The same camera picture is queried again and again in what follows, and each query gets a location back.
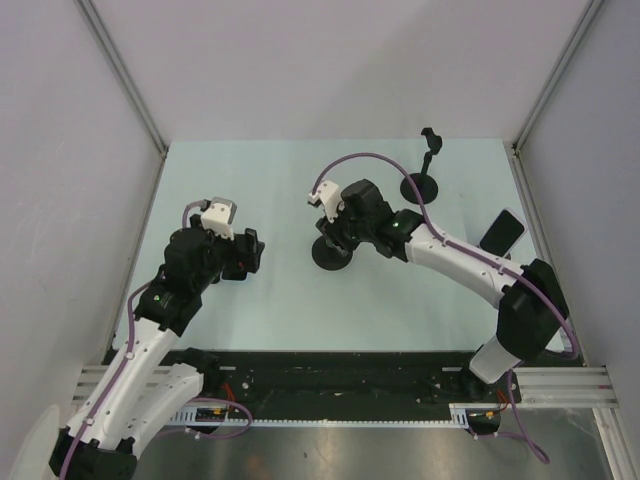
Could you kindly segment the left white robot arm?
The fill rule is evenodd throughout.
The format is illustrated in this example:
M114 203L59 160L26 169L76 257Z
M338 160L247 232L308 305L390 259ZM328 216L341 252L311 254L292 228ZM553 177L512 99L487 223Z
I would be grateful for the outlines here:
M189 348L151 391L151 375L219 280L259 270L265 245L255 230L224 238L202 227L175 231L156 276L127 304L128 334L96 388L58 435L49 467L59 479L130 479L151 440L194 398L221 387L215 355Z

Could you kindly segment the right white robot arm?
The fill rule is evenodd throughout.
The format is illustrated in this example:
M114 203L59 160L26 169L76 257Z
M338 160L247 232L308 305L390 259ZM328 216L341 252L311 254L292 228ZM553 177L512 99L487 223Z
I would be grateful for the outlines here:
M482 345L461 376L473 401L493 394L498 380L523 361L536 359L569 316L553 268L535 259L521 265L492 255L429 226L423 215L393 210L368 180L341 188L326 181L308 202L323 211L316 227L327 251L320 267L341 269L368 243L386 258L434 270L473 291L498 312L496 332Z

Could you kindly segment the black phone stand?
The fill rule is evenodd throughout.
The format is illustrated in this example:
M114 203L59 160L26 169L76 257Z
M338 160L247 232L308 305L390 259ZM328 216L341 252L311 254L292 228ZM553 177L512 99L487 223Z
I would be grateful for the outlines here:
M339 271L351 263L353 254L351 252L341 254L338 250L328 245L323 237L319 237L313 242L311 257L319 268L325 271Z
M412 173L410 175L411 180L415 183L419 196L415 194L407 179L403 179L400 184L400 193L402 197L417 205L418 200L421 199L424 204L433 202L439 193L439 187L436 180L429 174L429 167L433 160L433 157L438 155L442 146L443 139L436 134L431 127L425 127L421 131L421 135L425 138L427 144L427 151L423 157L422 168L419 173Z

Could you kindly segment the black-screen blue-edged phone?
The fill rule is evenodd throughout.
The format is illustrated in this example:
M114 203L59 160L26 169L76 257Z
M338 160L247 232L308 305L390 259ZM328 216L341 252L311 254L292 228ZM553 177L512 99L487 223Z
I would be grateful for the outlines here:
M503 209L478 246L493 255L506 257L525 233L525 224L511 210Z

